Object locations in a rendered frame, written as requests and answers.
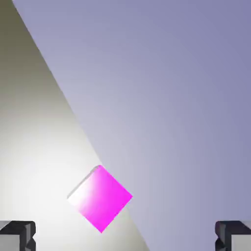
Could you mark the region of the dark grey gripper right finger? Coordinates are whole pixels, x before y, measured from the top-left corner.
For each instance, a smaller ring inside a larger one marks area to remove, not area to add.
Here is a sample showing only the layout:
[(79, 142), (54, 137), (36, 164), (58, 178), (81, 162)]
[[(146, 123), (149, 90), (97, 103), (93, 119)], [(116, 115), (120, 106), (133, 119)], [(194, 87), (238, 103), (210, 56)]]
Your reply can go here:
[(251, 251), (251, 221), (217, 221), (215, 251)]

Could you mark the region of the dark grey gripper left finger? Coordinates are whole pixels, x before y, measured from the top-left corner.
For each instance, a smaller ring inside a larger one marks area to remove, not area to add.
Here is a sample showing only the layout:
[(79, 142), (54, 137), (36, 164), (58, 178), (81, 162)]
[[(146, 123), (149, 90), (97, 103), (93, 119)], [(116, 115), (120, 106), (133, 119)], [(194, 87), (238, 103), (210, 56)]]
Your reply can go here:
[(0, 251), (36, 251), (34, 221), (0, 221)]

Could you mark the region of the small magenta cube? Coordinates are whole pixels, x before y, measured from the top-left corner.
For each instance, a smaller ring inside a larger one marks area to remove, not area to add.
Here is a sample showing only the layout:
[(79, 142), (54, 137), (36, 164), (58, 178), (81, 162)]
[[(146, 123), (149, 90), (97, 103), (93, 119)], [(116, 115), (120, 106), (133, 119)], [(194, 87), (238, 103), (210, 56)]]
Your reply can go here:
[(68, 202), (101, 233), (132, 198), (102, 165), (95, 166), (67, 196)]

